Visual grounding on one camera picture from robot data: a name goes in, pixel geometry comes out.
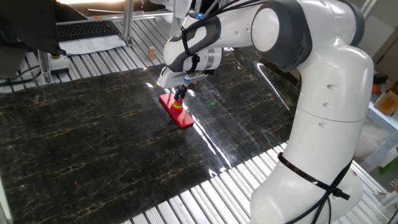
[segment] red block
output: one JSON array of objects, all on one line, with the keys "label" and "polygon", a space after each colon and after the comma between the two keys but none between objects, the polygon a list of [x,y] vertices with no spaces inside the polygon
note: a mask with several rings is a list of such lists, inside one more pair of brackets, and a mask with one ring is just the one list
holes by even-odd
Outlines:
[{"label": "red block", "polygon": [[174,103],[174,97],[173,95],[169,99],[169,94],[163,94],[159,97],[159,101],[163,104],[163,106],[166,108],[166,110],[172,115],[174,120],[178,123],[178,125],[181,128],[189,128],[192,127],[194,124],[193,119],[189,114],[187,114],[187,117],[184,119],[186,110],[182,109],[182,112],[180,114],[174,113],[173,111],[170,110],[171,106]]}]

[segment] black marble mat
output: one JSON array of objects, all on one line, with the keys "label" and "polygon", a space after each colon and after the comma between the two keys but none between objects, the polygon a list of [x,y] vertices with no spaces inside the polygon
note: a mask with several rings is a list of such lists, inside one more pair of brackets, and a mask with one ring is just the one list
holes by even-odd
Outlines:
[{"label": "black marble mat", "polygon": [[119,224],[288,140],[298,90],[255,59],[228,52],[187,93],[184,130],[158,101],[161,67],[0,95],[14,223]]}]

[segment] small wooden block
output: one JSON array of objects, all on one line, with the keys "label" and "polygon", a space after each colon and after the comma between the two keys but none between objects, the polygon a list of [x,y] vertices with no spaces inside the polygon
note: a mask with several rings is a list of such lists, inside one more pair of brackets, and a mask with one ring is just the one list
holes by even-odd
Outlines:
[{"label": "small wooden block", "polygon": [[149,60],[155,60],[156,58],[156,51],[154,47],[149,47],[147,57]]},{"label": "small wooden block", "polygon": [[181,128],[189,128],[192,127],[193,124],[195,123],[193,121],[193,119],[191,118],[191,116],[189,116],[189,114],[187,114],[187,117],[184,119],[185,117],[185,109],[182,109],[182,112],[180,114],[178,113],[174,113],[173,111],[171,111],[171,106],[174,103],[174,98],[170,98],[169,99],[169,94],[163,94],[159,97],[159,101],[162,103],[162,105],[166,108],[166,110],[172,115],[172,117],[174,118],[174,120],[178,123],[178,125]]}]

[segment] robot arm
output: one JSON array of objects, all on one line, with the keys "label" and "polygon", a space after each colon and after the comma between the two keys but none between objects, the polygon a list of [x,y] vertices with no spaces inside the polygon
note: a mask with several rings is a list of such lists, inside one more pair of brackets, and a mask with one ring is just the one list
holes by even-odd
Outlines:
[{"label": "robot arm", "polygon": [[[317,182],[333,185],[354,156],[371,94],[373,62],[352,46],[363,36],[363,17],[344,0],[236,4],[242,2],[245,7],[209,19],[188,16],[183,34],[165,46],[167,66],[159,84],[187,87],[191,80],[205,78],[206,70],[219,66],[223,47],[253,46],[282,71],[297,68],[302,90],[283,157]],[[252,194],[251,222],[325,223],[329,216],[336,220],[362,196],[361,181],[351,171],[337,187],[350,198],[329,196],[331,192],[278,162]],[[331,200],[332,214],[327,205],[311,210],[325,196]]]}]

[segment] computer monitor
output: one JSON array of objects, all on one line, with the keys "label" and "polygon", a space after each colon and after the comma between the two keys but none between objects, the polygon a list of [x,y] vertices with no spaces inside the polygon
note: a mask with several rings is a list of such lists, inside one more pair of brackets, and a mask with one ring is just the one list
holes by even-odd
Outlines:
[{"label": "computer monitor", "polygon": [[58,44],[54,13],[55,0],[1,0],[0,33],[9,44],[53,55],[66,55]]}]

